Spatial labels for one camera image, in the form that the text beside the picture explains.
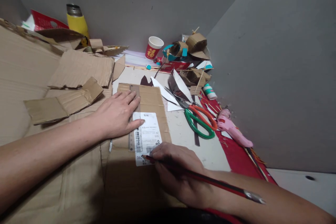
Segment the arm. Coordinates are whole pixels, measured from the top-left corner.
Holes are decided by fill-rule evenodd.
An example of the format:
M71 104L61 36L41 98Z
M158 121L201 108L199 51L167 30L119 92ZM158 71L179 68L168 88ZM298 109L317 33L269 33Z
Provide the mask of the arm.
M135 92L118 92L83 119L1 146L0 213L80 152L143 124L128 122L140 102L134 97Z
M163 164L155 167L168 193L190 207L212 208L235 215L249 223L335 223L335 218L314 204L279 186L231 172L210 171L186 147L162 143L152 155L189 170L259 194L266 205L258 204L221 188L171 173Z

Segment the glue stick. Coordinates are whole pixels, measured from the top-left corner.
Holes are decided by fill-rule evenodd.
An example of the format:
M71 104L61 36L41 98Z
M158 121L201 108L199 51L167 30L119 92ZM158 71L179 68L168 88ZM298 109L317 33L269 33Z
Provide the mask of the glue stick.
M217 99L217 95L215 94L209 83L205 84L205 86L203 87L203 91L207 95L209 100Z

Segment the hand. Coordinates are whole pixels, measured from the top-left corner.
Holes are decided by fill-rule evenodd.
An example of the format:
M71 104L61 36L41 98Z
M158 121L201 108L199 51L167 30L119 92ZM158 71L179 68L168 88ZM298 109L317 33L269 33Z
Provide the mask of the hand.
M152 151L152 155L156 160L174 163L193 172L210 176L210 171L204 168L195 152L186 147L163 142ZM160 162L155 162L155 167L167 193L187 206L205 209L216 204L217 197L213 186L184 175L174 174Z
M117 92L90 115L93 125L100 129L102 139L121 137L145 122L143 119L128 122L140 103L140 96L135 96L135 91Z

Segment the yellow thermos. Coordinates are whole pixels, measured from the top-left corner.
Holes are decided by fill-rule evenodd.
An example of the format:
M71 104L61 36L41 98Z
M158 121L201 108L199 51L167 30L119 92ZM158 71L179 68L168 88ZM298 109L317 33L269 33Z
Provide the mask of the yellow thermos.
M86 24L82 11L80 10L80 7L78 5L68 3L66 5L66 9L69 29L83 34L85 38L81 41L82 46L89 46L90 37L88 32L88 26Z

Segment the green scissors handle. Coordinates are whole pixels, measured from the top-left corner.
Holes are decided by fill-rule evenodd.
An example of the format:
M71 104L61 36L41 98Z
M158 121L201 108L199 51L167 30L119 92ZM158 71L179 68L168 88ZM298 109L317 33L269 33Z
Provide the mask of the green scissors handle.
M215 137L215 132L208 126L206 125L201 119L199 119L197 116L194 116L189 109L185 109L184 110L184 115L189 123L189 126L191 127L191 129L197 133L197 135L199 135L201 138L204 139L211 139ZM207 130L207 132L209 133L209 135L205 135L203 134L201 131L199 131L196 126L194 125L194 123L192 122L191 119L194 119L198 122L198 124L200 124L203 128L205 128Z

